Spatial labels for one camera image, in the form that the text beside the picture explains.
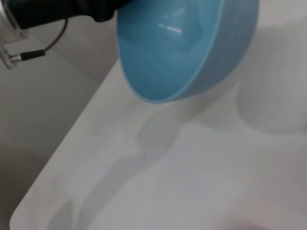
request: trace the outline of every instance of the bowl rim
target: bowl rim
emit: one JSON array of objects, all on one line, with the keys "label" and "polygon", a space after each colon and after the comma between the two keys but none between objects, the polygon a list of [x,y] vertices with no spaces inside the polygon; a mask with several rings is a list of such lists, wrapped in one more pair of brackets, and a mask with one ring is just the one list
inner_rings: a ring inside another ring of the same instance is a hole
[{"label": "bowl rim", "polygon": [[124,77],[126,79],[126,81],[128,82],[128,85],[130,86],[130,88],[132,89],[132,91],[137,95],[139,96],[141,99],[143,99],[144,101],[146,102],[149,102],[149,103],[152,103],[152,104],[162,104],[162,103],[167,103],[167,102],[172,102],[176,99],[179,99],[180,96],[182,96],[189,88],[190,86],[194,83],[194,81],[198,78],[199,76],[199,73],[201,72],[201,70],[203,69],[203,66],[204,64],[207,62],[208,60],[208,57],[210,56],[211,52],[212,52],[212,49],[214,47],[214,43],[215,43],[215,40],[218,36],[218,32],[220,30],[220,27],[221,27],[221,22],[222,22],[222,18],[223,18],[223,12],[224,12],[224,8],[225,8],[225,1],[226,0],[219,0],[221,3],[220,7],[219,7],[219,12],[218,12],[218,16],[217,16],[217,23],[216,23],[216,27],[215,27],[215,30],[214,30],[214,33],[213,35],[211,36],[211,39],[210,39],[210,42],[209,42],[209,45],[208,45],[208,50],[207,52],[204,54],[203,56],[203,59],[200,63],[200,65],[198,66],[198,68],[195,70],[195,72],[192,74],[192,76],[190,77],[190,79],[178,90],[176,91],[175,93],[173,93],[172,95],[166,97],[166,98],[163,98],[163,99],[159,99],[159,100],[153,100],[153,99],[148,99],[144,96],[142,96],[141,94],[139,94],[136,89],[132,86],[126,72],[125,72],[125,68],[123,66],[123,63],[122,63],[122,54],[121,54],[121,49],[120,49],[120,45],[119,45],[119,38],[118,38],[118,34],[119,34],[119,31],[118,31],[118,15],[120,14],[120,10],[118,11],[117,13],[117,28],[116,28],[116,33],[117,33],[117,50],[118,50],[118,56],[119,56],[119,60],[120,60],[120,66],[121,66],[121,69],[124,73]]}]

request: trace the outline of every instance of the white table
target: white table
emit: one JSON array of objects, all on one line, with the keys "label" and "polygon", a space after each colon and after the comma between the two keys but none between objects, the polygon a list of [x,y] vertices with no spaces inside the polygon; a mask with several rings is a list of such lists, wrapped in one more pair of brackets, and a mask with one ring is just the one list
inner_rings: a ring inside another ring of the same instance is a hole
[{"label": "white table", "polygon": [[138,99],[117,63],[11,230],[304,229],[306,41],[306,20],[260,28],[226,81],[163,105]]}]

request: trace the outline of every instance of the metal clamp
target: metal clamp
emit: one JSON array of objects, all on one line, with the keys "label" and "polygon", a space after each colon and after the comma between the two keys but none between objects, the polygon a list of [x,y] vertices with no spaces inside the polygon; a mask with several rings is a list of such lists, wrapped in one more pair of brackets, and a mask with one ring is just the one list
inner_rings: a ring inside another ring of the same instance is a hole
[{"label": "metal clamp", "polygon": [[11,14],[7,0],[0,0],[0,58],[8,69],[15,68],[18,60],[16,56],[10,55],[4,45],[24,40],[27,37],[27,31],[19,28]]}]

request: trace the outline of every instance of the blue bowl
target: blue bowl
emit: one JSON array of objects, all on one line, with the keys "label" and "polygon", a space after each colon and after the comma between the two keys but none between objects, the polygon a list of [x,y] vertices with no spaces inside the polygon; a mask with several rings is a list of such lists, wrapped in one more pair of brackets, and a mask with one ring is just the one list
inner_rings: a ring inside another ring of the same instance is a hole
[{"label": "blue bowl", "polygon": [[151,103],[209,90],[240,62],[259,0],[133,0],[118,12],[126,79]]}]

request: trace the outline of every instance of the black cable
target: black cable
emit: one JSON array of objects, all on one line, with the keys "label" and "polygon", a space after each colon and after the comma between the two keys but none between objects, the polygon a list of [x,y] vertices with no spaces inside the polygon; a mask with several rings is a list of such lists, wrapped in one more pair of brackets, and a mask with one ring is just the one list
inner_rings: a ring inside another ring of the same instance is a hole
[{"label": "black cable", "polygon": [[58,43],[58,41],[63,37],[63,35],[64,35],[64,33],[67,29],[67,26],[68,26],[68,18],[65,19],[64,26],[63,26],[60,34],[57,36],[57,38],[44,49],[45,52],[49,51],[52,47],[54,47]]},{"label": "black cable", "polygon": [[50,43],[50,45],[48,45],[45,49],[21,53],[20,57],[21,57],[22,61],[26,61],[26,60],[45,56],[46,52],[48,52],[52,47],[54,47],[58,43],[58,41],[63,37],[63,35],[64,35],[64,33],[67,29],[67,26],[68,26],[68,18],[65,19],[65,23],[64,23],[64,26],[63,26],[60,34],[56,37],[56,39],[52,43]]}]

